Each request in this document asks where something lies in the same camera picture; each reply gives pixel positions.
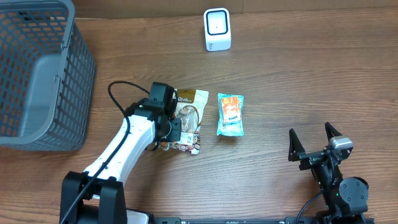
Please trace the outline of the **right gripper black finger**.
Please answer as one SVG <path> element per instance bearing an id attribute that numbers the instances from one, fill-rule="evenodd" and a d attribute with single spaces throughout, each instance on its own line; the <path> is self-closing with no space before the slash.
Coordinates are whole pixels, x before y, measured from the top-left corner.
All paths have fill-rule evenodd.
<path id="1" fill-rule="evenodd" d="M 329 122 L 325 123 L 325 131 L 329 145 L 335 145 L 336 141 L 340 139 L 340 136 L 342 136 L 342 134 L 337 131 Z"/>
<path id="2" fill-rule="evenodd" d="M 300 156 L 305 154 L 305 149 L 303 148 L 296 132 L 294 129 L 289 130 L 289 155 L 288 160 L 290 162 L 295 162 L 300 160 Z"/>

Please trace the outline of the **teal snack packet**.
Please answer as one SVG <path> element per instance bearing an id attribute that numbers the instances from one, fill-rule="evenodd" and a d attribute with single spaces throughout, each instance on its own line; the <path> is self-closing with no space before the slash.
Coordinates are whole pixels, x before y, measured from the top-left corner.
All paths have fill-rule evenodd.
<path id="1" fill-rule="evenodd" d="M 218 94 L 219 120 L 216 132 L 218 136 L 244 136 L 243 106 L 243 95 Z"/>

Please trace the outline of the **small orange snack box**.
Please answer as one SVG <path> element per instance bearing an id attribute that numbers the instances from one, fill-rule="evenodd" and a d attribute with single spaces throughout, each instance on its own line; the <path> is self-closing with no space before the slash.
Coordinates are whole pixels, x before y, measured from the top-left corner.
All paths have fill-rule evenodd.
<path id="1" fill-rule="evenodd" d="M 221 98 L 220 102 L 223 122 L 225 124 L 241 121 L 241 110 L 239 105 L 239 98 L 237 96 Z"/>

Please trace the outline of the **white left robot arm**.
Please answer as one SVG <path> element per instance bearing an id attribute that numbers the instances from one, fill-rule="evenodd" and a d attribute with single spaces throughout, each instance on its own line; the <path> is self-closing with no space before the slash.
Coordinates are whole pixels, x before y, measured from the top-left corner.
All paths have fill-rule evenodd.
<path id="1" fill-rule="evenodd" d="M 143 98 L 124 111 L 118 133 L 99 158 L 63 179 L 60 223 L 154 222 L 152 214 L 127 208 L 124 185 L 148 146 L 180 139 L 177 102 L 176 97 Z"/>

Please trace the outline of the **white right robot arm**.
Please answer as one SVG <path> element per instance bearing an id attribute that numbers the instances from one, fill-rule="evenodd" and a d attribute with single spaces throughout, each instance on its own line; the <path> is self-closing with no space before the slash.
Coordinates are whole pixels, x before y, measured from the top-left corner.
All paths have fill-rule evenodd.
<path id="1" fill-rule="evenodd" d="M 317 152 L 305 152 L 296 132 L 289 130 L 290 162 L 299 161 L 300 170 L 311 170 L 320 191 L 299 211 L 293 223 L 374 223 L 366 218 L 368 211 L 369 184 L 360 177 L 344 178 L 338 167 L 352 153 L 353 142 L 337 131 L 329 122 L 325 123 L 328 144 Z M 315 217 L 304 218 L 305 209 L 319 196 L 325 201 L 326 210 Z"/>

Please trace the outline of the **white barcode scanner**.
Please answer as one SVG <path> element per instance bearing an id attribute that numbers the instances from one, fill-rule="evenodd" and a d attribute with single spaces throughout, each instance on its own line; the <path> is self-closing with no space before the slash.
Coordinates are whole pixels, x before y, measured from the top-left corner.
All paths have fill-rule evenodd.
<path id="1" fill-rule="evenodd" d="M 229 11 L 223 7 L 207 9 L 203 19 L 207 51 L 229 50 L 232 43 Z"/>

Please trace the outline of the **beige nut snack bag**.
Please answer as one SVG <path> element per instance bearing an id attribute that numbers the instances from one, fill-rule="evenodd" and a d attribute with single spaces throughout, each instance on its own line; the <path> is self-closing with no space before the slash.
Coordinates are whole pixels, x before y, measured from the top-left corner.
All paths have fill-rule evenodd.
<path id="1" fill-rule="evenodd" d="M 174 118 L 182 122 L 179 141 L 163 142 L 160 148 L 164 151 L 178 149 L 197 155 L 200 152 L 200 128 L 209 92 L 205 90 L 177 89 L 178 103 L 174 111 Z"/>

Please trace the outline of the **grey plastic basket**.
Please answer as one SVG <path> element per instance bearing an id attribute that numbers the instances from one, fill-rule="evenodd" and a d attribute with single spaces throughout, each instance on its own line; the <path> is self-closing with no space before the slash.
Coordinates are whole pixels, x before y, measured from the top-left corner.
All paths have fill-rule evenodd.
<path id="1" fill-rule="evenodd" d="M 1 2 L 1 146 L 83 146 L 96 63 L 71 1 Z"/>

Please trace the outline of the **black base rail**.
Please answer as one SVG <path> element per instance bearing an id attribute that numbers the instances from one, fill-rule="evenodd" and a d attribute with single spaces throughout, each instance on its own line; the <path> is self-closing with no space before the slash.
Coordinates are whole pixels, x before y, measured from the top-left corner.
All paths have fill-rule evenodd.
<path id="1" fill-rule="evenodd" d="M 320 223 L 315 217 L 296 217 L 280 219 L 181 219 L 179 217 L 155 217 L 149 223 L 155 224 L 316 224 Z"/>

